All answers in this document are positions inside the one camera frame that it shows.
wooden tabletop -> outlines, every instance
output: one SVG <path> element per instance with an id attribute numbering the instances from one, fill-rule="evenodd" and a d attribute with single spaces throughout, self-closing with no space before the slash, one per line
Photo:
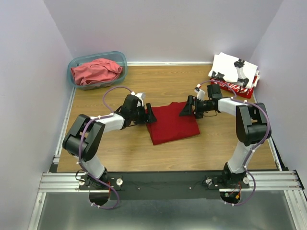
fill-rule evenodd
<path id="1" fill-rule="evenodd" d="M 208 80 L 211 66 L 132 66 L 121 85 L 145 92 L 145 103 L 152 107 L 183 102 L 194 95 L 194 88 Z M 76 90 L 67 131 L 79 114 L 107 115 L 102 96 L 110 88 Z M 222 91 L 223 96 L 231 93 Z M 106 101 L 117 109 L 129 92 L 117 89 Z M 201 134 L 154 146 L 145 125 L 103 134 L 97 155 L 108 171 L 220 170 L 231 158 L 236 144 L 235 117 L 226 113 L 198 119 Z M 268 142 L 254 154 L 250 169 L 276 169 Z M 62 150 L 58 172 L 75 172 L 76 159 Z"/>

red cloth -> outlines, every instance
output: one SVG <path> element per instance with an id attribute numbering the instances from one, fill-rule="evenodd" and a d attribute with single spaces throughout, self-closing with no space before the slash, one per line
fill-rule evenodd
<path id="1" fill-rule="evenodd" d="M 170 105 L 153 107 L 156 122 L 147 123 L 153 145 L 198 135 L 200 130 L 194 115 L 179 116 L 186 102 L 172 102 Z"/>
<path id="2" fill-rule="evenodd" d="M 71 68 L 76 85 L 91 85 L 117 79 L 123 67 L 114 61 L 99 58 L 81 66 Z"/>

gray wall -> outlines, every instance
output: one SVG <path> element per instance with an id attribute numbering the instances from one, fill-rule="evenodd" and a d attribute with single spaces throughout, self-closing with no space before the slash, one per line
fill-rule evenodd
<path id="1" fill-rule="evenodd" d="M 272 136 L 284 163 L 307 186 L 307 1 L 285 0 L 251 62 L 262 79 L 256 96 L 266 104 Z"/>
<path id="2" fill-rule="evenodd" d="M 72 59 L 43 1 L 0 1 L 0 229 L 28 228 L 54 154 Z"/>
<path id="3" fill-rule="evenodd" d="M 73 57 L 128 61 L 250 59 L 282 0 L 45 0 Z"/>

blue-gray basket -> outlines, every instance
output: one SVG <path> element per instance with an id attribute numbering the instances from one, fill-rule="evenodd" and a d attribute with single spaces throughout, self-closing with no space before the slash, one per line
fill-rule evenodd
<path id="1" fill-rule="evenodd" d="M 94 60 L 99 59 L 99 58 L 105 58 L 105 59 L 115 61 L 117 64 L 122 66 L 123 71 L 121 72 L 119 77 L 116 80 L 96 83 L 96 84 L 92 84 L 92 85 L 84 85 L 84 86 L 76 85 L 75 81 L 73 79 L 72 73 L 71 73 L 71 68 L 80 66 L 84 63 L 88 63 L 88 62 L 94 61 Z M 93 90 L 93 89 L 107 87 L 107 86 L 110 86 L 110 85 L 113 85 L 113 84 L 119 84 L 119 83 L 124 81 L 127 73 L 128 73 L 128 66 L 127 66 L 127 61 L 126 61 L 125 55 L 123 55 L 122 53 L 117 52 L 117 51 L 101 53 L 101 54 L 93 54 L 93 55 L 83 56 L 83 57 L 77 57 L 69 63 L 68 68 L 67 68 L 67 77 L 68 77 L 69 83 L 73 87 L 76 87 L 77 89 L 80 89 L 80 90 Z"/>

pink cloth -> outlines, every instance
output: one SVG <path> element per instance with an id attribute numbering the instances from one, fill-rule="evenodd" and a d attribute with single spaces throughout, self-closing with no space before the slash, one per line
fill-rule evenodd
<path id="1" fill-rule="evenodd" d="M 113 81 L 119 77 L 123 67 L 114 61 L 100 58 L 71 68 L 76 85 L 91 85 Z"/>

